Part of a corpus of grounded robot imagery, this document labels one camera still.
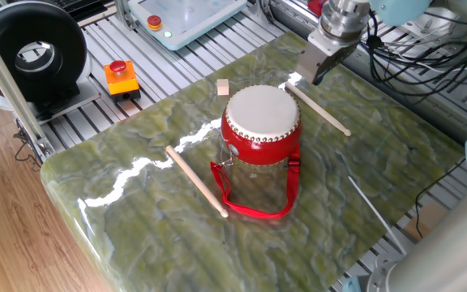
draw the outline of red button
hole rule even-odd
[[[161,24],[161,18],[158,15],[151,15],[149,18],[147,18],[147,23],[153,27],[156,27]]]
[[[109,69],[115,73],[123,72],[126,70],[126,63],[122,60],[114,61],[109,65]]]

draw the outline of small wooden block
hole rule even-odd
[[[217,80],[217,95],[229,95],[229,84],[227,79]]]

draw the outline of red drum strap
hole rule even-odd
[[[286,187],[286,196],[288,197],[288,203],[281,211],[277,213],[266,213],[263,211],[255,210],[253,208],[248,208],[248,207],[230,202],[228,200],[228,197],[230,194],[230,182],[226,178],[226,175],[222,169],[222,166],[214,162],[210,162],[210,169],[212,170],[212,173],[214,174],[214,178],[216,179],[217,185],[223,191],[223,196],[222,196],[223,203],[229,205],[234,211],[241,213],[241,214],[248,215],[250,217],[260,218],[260,219],[282,218],[285,214],[291,211],[295,203],[295,200],[297,199],[298,180],[300,177],[300,145],[297,144],[297,146],[293,149],[293,151],[291,152],[291,155],[289,156],[288,182],[287,182],[287,187]],[[226,189],[225,189],[225,186],[223,185],[223,180],[221,176],[225,179]]]

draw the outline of red emergency stop button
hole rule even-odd
[[[147,18],[147,26],[151,30],[158,30],[161,28],[161,18],[158,15],[151,15]]]
[[[122,60],[117,60],[109,64],[109,69],[115,74],[121,74],[126,70],[126,63]]]

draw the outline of metal rod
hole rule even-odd
[[[131,30],[138,27],[131,14],[131,9],[129,9],[129,3],[127,0],[114,0],[114,5],[117,8],[118,20],[120,20],[126,28]]]
[[[28,107],[28,104],[23,97],[23,93],[19,90],[14,78],[12,78],[12,75],[8,71],[1,55],[0,89],[3,96],[8,100],[14,110],[17,119],[21,122],[21,125],[23,125],[24,130],[30,135],[32,142],[35,144],[38,140],[42,140],[42,143],[47,143],[47,140],[45,140],[45,133],[42,131],[36,117]]]

